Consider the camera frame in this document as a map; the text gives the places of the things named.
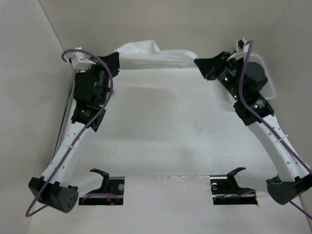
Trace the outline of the white tank top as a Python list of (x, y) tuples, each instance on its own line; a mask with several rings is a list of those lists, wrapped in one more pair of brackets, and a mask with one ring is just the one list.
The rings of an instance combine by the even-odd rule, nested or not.
[(195, 67), (197, 55), (189, 50), (160, 50), (154, 40), (126, 43), (116, 49), (122, 70)]

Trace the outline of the left metal table rail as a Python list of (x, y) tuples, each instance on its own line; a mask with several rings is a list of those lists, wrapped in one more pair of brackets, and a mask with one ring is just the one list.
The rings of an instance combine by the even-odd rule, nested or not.
[(54, 159), (54, 157), (57, 153), (57, 150), (59, 149), (63, 139), (65, 138), (66, 128), (67, 128), (67, 124), (68, 124), (68, 121), (70, 118), (71, 107), (72, 107), (73, 99), (74, 99), (73, 95), (74, 95), (74, 86), (75, 86), (75, 71), (71, 66), (67, 65), (62, 74), (65, 78), (68, 79), (69, 86), (65, 92), (66, 101), (65, 101), (65, 106), (64, 106), (63, 110), (61, 111), (62, 119), (61, 119), (60, 125), (58, 127), (57, 140), (56, 140), (56, 143), (54, 146), (54, 150), (53, 150), (51, 156), (49, 157), (49, 161), (48, 161), (47, 166)]

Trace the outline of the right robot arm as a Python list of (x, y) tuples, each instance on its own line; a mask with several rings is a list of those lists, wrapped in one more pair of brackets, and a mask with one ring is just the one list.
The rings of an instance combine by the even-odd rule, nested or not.
[(250, 61), (244, 72), (242, 95), (239, 80), (244, 59), (234, 59), (229, 52), (213, 58), (196, 58), (195, 65), (206, 80), (218, 80), (234, 99), (234, 110), (245, 126), (261, 142), (277, 169), (267, 179), (264, 189), (278, 204), (285, 205), (312, 186), (312, 175), (294, 154), (295, 150), (281, 130), (272, 106), (260, 93), (268, 82), (264, 66)]

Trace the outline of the white plastic basket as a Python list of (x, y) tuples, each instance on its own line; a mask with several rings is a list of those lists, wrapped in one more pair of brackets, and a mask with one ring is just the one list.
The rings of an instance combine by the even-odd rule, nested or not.
[[(235, 103), (239, 97), (239, 80), (245, 62), (246, 54), (236, 55), (229, 60), (223, 79), (228, 89), (230, 102)], [(242, 94), (246, 101), (262, 96), (267, 100), (276, 98), (276, 90), (273, 85), (264, 59), (257, 54), (250, 54), (248, 65), (243, 79)]]

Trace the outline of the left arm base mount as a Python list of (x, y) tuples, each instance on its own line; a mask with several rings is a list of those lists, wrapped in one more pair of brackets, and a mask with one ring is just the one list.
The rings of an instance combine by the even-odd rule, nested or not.
[(82, 184), (79, 192), (80, 206), (120, 206), (124, 202), (125, 177), (111, 177), (100, 169), (90, 170), (97, 175)]

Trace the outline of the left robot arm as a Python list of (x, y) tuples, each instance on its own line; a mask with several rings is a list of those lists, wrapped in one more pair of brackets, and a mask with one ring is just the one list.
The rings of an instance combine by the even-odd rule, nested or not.
[(102, 195), (109, 190), (109, 181), (102, 177), (72, 180), (72, 173), (82, 156), (77, 153), (79, 145), (85, 136), (98, 130), (106, 113), (105, 107), (113, 94), (113, 78), (120, 69), (119, 53), (99, 57), (82, 49), (69, 49), (61, 57), (66, 54), (70, 55), (67, 61), (76, 72), (73, 91), (76, 107), (52, 161), (40, 177), (29, 181), (28, 187), (35, 198), (26, 217), (37, 213), (32, 210), (36, 202), (43, 209), (50, 207), (68, 213), (89, 192)]

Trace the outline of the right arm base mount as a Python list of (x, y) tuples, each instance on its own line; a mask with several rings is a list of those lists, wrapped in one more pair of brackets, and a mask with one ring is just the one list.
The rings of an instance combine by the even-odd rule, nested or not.
[(258, 205), (256, 192), (240, 187), (235, 176), (245, 167), (238, 167), (226, 175), (211, 175), (210, 185), (214, 205)]

